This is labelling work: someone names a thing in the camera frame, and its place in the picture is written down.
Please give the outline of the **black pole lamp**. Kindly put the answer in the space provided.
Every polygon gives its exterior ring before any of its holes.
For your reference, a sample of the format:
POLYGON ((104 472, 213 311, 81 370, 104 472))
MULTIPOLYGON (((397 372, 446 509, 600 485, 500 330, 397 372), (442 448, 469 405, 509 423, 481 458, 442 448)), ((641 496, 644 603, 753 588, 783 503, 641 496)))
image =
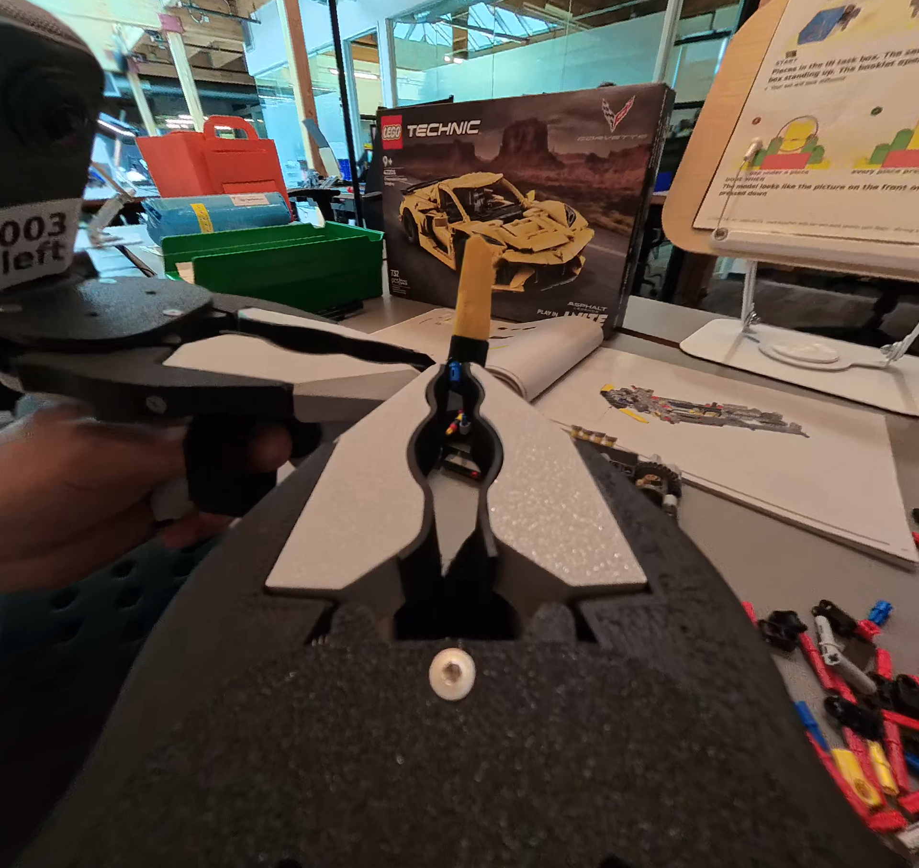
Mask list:
POLYGON ((341 98, 344 130, 346 133, 347 159, 350 170, 351 186, 353 193, 353 202, 355 208, 356 224, 360 228, 366 227, 364 219, 363 199, 359 187, 358 165, 353 137, 353 124, 351 115, 351 106, 348 97, 347 69, 344 58, 344 49, 338 18, 337 0, 326 0, 329 8, 329 19, 332 31, 333 48, 336 56, 336 66, 338 69, 339 94, 341 98))

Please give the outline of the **blue roll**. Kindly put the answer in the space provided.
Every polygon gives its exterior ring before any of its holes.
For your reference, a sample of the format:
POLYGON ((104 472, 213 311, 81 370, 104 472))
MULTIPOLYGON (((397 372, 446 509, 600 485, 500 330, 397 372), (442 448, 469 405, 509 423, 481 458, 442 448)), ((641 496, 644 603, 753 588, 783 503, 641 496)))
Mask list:
POLYGON ((156 244, 168 237, 271 228, 293 221, 287 199, 278 192, 150 197, 143 208, 147 231, 156 244))

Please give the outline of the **red plastic case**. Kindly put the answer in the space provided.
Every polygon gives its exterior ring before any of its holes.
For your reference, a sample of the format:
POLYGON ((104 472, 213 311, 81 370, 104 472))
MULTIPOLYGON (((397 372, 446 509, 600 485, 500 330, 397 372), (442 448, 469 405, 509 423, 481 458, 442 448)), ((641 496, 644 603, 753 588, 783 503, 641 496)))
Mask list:
POLYGON ((278 193, 291 203, 274 140, 260 138, 242 117, 211 116, 201 131, 136 142, 161 197, 278 193))

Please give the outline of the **person's left hand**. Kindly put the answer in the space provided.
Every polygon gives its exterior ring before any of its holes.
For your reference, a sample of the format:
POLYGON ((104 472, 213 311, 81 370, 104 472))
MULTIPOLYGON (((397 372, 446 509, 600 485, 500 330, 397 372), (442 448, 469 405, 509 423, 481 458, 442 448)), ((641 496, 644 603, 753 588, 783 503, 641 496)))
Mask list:
POLYGON ((155 492, 186 475, 185 429, 108 424, 79 402, 40 401, 2 430, 1 591, 56 589, 158 537, 184 549, 235 517, 191 506, 155 519, 155 492))

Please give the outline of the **lego car chassis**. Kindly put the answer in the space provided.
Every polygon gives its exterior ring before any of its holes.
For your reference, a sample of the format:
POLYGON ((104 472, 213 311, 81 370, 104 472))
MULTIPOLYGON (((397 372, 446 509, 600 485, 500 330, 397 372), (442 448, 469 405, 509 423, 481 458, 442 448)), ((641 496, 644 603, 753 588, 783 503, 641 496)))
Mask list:
MULTIPOLYGON (((576 443, 589 445, 604 461, 619 470, 639 492, 675 521, 679 517, 683 497, 683 478, 677 466, 667 464, 660 455, 643 455, 627 449, 618 438, 577 425, 557 423, 576 443)), ((479 482, 482 471, 472 459, 470 426, 463 413, 447 428, 446 444, 442 447, 437 468, 454 476, 479 482)))

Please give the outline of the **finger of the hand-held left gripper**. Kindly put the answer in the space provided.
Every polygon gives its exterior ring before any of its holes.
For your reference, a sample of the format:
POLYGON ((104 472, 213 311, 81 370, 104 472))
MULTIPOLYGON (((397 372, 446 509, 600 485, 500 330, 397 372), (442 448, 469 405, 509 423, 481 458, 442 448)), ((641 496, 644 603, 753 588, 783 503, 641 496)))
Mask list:
POLYGON ((294 416, 304 423, 356 422, 419 374, 407 364, 296 353, 249 335, 181 345, 164 365, 291 384, 294 416))
POLYGON ((423 371, 435 360, 426 353, 393 345, 346 326, 246 308, 237 311, 237 332, 301 355, 348 356, 382 365, 407 365, 423 371))

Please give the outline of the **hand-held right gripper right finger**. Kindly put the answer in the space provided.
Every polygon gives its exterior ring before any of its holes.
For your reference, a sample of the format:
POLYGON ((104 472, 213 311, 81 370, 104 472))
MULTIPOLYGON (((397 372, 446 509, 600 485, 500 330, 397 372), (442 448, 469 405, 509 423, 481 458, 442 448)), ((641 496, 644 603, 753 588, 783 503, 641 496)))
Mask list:
POLYGON ((484 496, 496 592, 527 621, 544 604, 646 591, 648 577, 568 433, 487 369, 469 373, 500 449, 484 496))

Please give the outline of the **printed paper sign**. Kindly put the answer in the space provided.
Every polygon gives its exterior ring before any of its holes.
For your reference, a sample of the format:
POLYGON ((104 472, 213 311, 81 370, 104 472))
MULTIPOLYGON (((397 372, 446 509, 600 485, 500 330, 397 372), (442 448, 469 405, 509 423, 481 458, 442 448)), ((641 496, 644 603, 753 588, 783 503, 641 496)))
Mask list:
POLYGON ((737 32, 662 212, 697 254, 917 280, 917 0, 774 0, 737 32))

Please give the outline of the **instruction booklet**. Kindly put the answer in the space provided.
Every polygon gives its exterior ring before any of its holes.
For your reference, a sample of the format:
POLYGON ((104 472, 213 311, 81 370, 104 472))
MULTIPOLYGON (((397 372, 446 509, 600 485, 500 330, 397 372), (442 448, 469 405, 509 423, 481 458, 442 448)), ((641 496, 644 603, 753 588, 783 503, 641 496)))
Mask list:
POLYGON ((917 545, 877 413, 603 347, 572 316, 493 320, 487 360, 583 440, 659 456, 685 483, 905 566, 917 545))

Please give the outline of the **green plastic bin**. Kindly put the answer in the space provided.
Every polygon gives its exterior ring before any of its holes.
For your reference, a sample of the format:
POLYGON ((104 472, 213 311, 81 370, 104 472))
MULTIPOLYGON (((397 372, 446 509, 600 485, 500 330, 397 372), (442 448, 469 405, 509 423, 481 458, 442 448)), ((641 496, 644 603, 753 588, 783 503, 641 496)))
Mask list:
POLYGON ((213 293, 265 300, 315 314, 382 295, 384 235, 335 221, 167 236, 165 271, 190 264, 193 283, 213 293))

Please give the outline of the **yellow lego panel piece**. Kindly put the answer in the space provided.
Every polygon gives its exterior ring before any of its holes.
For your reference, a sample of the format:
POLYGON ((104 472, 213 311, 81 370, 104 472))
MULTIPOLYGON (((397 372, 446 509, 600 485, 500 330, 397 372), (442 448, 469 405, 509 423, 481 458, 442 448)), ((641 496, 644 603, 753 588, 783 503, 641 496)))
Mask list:
POLYGON ((501 251, 481 236, 465 245, 456 298, 453 337, 485 342, 491 331, 492 292, 501 251))

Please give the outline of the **pile of red blue lego pins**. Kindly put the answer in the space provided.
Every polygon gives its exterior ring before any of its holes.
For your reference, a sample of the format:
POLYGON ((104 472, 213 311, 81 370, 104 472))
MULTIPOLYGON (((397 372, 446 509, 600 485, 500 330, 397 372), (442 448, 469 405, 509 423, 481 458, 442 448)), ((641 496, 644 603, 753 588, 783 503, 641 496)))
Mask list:
POLYGON ((772 650, 809 667, 821 694, 794 707, 856 816, 917 866, 918 683, 882 643, 893 604, 879 599, 856 617, 821 599, 809 622, 793 610, 761 616, 750 601, 741 606, 772 650))

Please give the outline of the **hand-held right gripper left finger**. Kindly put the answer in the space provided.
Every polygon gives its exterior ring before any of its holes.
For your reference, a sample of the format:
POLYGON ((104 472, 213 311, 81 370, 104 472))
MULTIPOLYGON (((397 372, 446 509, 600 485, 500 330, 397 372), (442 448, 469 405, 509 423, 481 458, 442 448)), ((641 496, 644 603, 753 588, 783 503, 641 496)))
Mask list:
POLYGON ((439 582, 433 495, 411 446, 432 415, 439 371, 426 369, 338 438, 268 575, 269 593, 359 604, 379 632, 398 632, 411 590, 439 582))

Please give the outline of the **lego set box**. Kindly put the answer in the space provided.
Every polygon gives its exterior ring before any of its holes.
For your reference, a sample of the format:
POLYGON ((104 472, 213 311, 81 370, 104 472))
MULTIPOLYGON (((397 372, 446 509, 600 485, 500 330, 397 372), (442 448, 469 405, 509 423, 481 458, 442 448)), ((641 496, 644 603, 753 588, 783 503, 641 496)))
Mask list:
POLYGON ((389 294, 452 307, 474 241, 492 315, 575 316, 609 339, 628 306, 674 93, 663 82, 380 109, 389 294))

